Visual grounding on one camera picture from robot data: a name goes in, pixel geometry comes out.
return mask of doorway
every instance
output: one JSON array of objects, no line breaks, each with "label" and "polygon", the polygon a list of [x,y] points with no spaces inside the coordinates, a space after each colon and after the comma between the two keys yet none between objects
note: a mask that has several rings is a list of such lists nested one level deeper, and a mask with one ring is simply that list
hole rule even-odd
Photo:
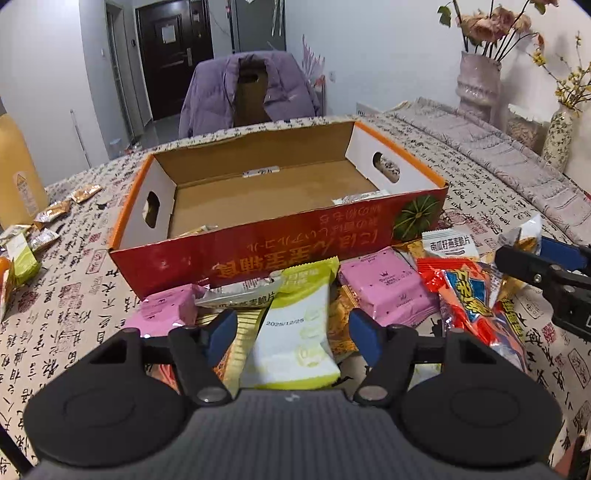
[{"label": "doorway", "polygon": [[180,113],[195,66],[213,58],[207,0],[137,9],[138,37],[154,120]]},{"label": "doorway", "polygon": [[135,94],[134,79],[127,51],[124,12],[118,5],[108,2],[105,3],[105,9],[107,39],[115,88],[127,137],[129,143],[133,144],[144,132],[144,124]]}]

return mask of purple jacket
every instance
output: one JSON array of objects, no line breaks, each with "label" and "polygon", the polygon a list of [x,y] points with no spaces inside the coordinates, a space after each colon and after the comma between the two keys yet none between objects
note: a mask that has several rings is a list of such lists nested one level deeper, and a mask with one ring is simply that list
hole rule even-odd
[{"label": "purple jacket", "polygon": [[238,53],[197,65],[181,110],[180,138],[233,127],[232,104],[240,63],[248,60],[262,60],[267,68],[264,108],[272,121],[319,114],[316,94],[291,53],[277,50]]}]

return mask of cardboard box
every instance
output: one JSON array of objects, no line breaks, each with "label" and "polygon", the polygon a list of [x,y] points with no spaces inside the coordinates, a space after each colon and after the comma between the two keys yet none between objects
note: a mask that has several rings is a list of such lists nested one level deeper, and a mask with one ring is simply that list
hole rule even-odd
[{"label": "cardboard box", "polygon": [[[374,166],[380,154],[399,166],[398,182]],[[253,132],[149,154],[110,254],[142,299],[205,279],[219,286],[419,237],[435,228],[447,188],[364,123]],[[376,190],[391,195],[333,204]],[[202,225],[218,229],[177,238]]]}]

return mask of red snack package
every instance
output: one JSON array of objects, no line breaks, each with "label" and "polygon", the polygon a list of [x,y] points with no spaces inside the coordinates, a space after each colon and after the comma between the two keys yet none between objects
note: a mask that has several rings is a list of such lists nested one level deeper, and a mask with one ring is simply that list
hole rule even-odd
[{"label": "red snack package", "polygon": [[444,333],[461,328],[525,371],[525,349],[504,316],[488,308],[491,282],[478,263],[467,258],[418,258],[427,289],[441,299]]}]

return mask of vase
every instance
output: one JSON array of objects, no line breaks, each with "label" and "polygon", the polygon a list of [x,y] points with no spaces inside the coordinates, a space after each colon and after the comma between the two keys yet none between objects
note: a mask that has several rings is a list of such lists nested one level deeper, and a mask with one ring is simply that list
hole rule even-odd
[{"label": "vase", "polygon": [[560,105],[552,115],[542,150],[544,165],[550,165],[560,172],[564,171],[569,161],[570,144],[573,141],[577,118],[577,113],[564,105]]},{"label": "vase", "polygon": [[501,62],[463,51],[456,89],[460,109],[490,122],[496,112],[500,92]]}]

